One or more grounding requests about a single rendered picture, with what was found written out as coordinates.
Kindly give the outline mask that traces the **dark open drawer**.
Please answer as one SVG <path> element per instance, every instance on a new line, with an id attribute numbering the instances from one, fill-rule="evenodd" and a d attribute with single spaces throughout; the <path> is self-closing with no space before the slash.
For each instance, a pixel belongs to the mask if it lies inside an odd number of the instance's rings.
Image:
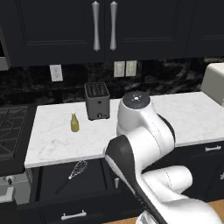
<path id="1" fill-rule="evenodd" d="M 87 162 L 87 169 L 72 178 L 56 194 L 55 191 L 71 174 L 73 163 L 35 168 L 29 202 L 17 207 L 22 224 L 102 224 L 138 216 L 139 202 L 120 181 L 103 158 Z M 63 214 L 87 216 L 61 220 Z"/>

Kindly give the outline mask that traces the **dark closed drawer front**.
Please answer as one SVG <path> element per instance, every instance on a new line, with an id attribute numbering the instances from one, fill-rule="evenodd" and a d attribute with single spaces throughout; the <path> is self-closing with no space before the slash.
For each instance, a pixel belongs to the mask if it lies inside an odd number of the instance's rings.
<path id="1" fill-rule="evenodd" d="M 221 150 L 208 151 L 205 152 L 205 147 L 215 147 L 216 145 L 221 145 Z M 214 156 L 224 155 L 224 141 L 213 142 L 213 143 L 201 143 L 195 145 L 187 145 L 175 148 L 172 155 L 178 160 L 190 160 L 191 158 L 208 158 Z"/>

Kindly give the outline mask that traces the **yellow-green bottle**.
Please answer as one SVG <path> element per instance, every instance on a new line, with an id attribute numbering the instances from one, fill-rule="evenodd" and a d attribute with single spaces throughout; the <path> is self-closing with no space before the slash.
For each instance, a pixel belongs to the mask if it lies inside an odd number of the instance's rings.
<path id="1" fill-rule="evenodd" d="M 80 130 L 79 121 L 76 117 L 75 113 L 72 113 L 72 119 L 71 119 L 71 131 L 72 132 L 78 132 Z"/>

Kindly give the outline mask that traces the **grey toaster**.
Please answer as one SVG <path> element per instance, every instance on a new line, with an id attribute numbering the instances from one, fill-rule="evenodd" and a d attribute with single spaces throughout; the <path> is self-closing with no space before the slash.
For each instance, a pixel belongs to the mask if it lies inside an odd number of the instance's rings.
<path id="1" fill-rule="evenodd" d="M 110 118 L 110 94 L 104 82 L 84 84 L 87 117 L 90 121 Z"/>

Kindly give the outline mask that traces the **grey oven front with knob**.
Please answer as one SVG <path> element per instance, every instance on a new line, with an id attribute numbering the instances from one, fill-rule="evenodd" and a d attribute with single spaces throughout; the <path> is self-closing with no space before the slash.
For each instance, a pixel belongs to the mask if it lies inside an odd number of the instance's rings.
<path id="1" fill-rule="evenodd" d="M 26 204 L 29 202 L 30 193 L 31 193 L 31 181 L 27 177 L 26 173 L 12 175 L 12 184 L 6 180 L 6 177 L 0 177 L 0 196 L 6 194 L 7 189 L 10 186 L 14 186 L 16 193 L 15 193 L 15 201 L 18 205 Z"/>

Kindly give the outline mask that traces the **black gas hob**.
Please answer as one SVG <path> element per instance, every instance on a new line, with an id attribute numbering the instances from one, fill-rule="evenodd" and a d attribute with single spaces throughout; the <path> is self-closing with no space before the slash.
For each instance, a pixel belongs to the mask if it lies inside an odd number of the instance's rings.
<path id="1" fill-rule="evenodd" d="M 35 104 L 0 107 L 0 177 L 25 171 Z"/>

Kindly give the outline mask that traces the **white boxy appliance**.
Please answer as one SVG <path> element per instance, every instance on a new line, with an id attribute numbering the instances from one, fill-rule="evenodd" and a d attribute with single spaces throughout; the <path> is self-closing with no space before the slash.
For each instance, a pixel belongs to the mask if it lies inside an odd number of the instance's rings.
<path id="1" fill-rule="evenodd" d="M 206 67 L 200 90 L 224 108 L 224 62 Z"/>

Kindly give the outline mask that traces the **dark cupboard door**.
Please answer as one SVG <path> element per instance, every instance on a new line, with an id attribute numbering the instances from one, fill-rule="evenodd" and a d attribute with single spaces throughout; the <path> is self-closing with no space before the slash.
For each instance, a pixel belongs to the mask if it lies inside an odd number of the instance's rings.
<path id="1" fill-rule="evenodd" d="M 224 56 L 224 0 L 196 0 L 185 56 Z"/>
<path id="2" fill-rule="evenodd" d="M 116 49 L 110 4 L 117 2 Z M 185 54 L 190 0 L 105 0 L 105 60 L 157 60 Z"/>
<path id="3" fill-rule="evenodd" d="M 100 4 L 100 51 L 92 3 Z M 0 26 L 14 67 L 104 61 L 104 0 L 0 0 Z"/>

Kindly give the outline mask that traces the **grey extractor hood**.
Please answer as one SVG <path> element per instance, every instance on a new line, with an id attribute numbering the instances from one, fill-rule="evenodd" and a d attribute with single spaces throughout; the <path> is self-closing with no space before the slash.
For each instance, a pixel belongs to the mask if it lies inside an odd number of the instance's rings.
<path id="1" fill-rule="evenodd" d="M 11 68 L 11 60 L 8 54 L 7 46 L 5 44 L 5 39 L 0 26 L 0 71 L 7 71 Z"/>

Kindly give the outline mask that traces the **white wall socket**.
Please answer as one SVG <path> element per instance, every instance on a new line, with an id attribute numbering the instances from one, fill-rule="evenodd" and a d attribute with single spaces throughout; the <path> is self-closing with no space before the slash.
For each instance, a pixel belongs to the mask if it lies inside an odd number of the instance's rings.
<path id="1" fill-rule="evenodd" d="M 115 61 L 114 62 L 114 76 L 116 78 L 123 77 L 125 74 L 125 62 Z"/>
<path id="2" fill-rule="evenodd" d="M 134 77 L 137 73 L 137 61 L 131 60 L 126 62 L 126 77 Z"/>
<path id="3" fill-rule="evenodd" d="M 52 82 L 63 81 L 61 65 L 50 65 L 50 74 L 52 77 Z"/>

